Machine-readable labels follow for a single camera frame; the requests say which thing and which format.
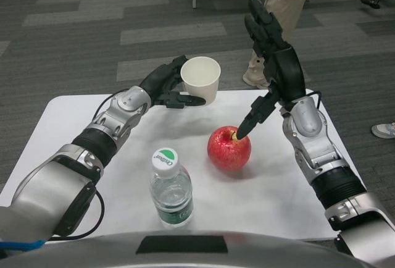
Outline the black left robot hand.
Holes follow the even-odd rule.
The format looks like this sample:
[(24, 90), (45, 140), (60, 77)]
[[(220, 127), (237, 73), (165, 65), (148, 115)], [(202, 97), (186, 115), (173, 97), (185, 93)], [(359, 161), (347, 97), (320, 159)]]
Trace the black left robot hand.
[(188, 61), (186, 56), (179, 56), (169, 64), (162, 64), (153, 70), (140, 84), (151, 98), (152, 106), (165, 106), (171, 109), (183, 109), (185, 106), (203, 106), (204, 98), (182, 95), (174, 91), (183, 82), (181, 68)]

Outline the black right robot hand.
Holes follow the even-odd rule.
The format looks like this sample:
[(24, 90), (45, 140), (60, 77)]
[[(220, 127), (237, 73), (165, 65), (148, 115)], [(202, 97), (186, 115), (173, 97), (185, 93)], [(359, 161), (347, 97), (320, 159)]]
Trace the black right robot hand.
[(268, 93), (252, 104), (236, 132), (237, 139), (246, 137), (258, 123), (263, 123), (275, 110), (276, 103), (288, 104), (306, 95), (306, 84), (294, 48), (282, 37), (282, 27), (260, 0), (248, 0), (249, 14), (244, 24), (257, 57), (264, 60), (264, 77)]

